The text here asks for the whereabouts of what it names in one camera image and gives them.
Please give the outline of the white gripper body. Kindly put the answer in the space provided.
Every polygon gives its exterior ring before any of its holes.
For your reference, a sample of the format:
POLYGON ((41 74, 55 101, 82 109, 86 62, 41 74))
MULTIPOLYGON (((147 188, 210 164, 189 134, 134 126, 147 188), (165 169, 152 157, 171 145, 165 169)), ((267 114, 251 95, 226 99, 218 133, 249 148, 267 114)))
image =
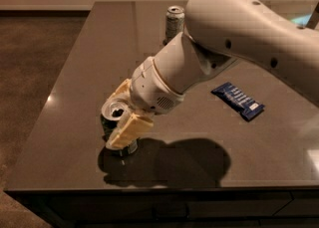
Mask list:
POLYGON ((155 114, 167 114, 184 100, 184 94, 172 90, 160 77, 154 57, 148 57, 135 69, 130 95, 138 109, 155 114))

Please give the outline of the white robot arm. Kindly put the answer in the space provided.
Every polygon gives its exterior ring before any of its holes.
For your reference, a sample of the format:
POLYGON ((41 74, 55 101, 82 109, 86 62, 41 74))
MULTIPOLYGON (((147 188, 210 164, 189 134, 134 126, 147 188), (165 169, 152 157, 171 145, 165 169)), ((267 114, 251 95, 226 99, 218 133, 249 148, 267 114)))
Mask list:
POLYGON ((237 59, 250 61, 313 104, 319 101, 319 32, 282 18, 258 0, 188 0, 185 30, 144 60, 102 107, 123 110, 106 148, 119 150, 146 133, 153 117, 180 104, 185 92, 237 59))

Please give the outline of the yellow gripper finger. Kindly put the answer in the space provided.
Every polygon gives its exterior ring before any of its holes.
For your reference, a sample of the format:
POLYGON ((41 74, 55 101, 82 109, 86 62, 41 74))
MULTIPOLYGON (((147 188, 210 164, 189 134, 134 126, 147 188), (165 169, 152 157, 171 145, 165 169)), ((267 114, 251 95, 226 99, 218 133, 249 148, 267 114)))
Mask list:
POLYGON ((131 80, 125 79, 117 89, 110 95, 110 102, 125 102, 129 104, 131 102, 130 94, 131 80))
POLYGON ((125 113, 106 142, 106 148, 119 150, 130 145, 154 126, 154 115, 142 111, 125 113))

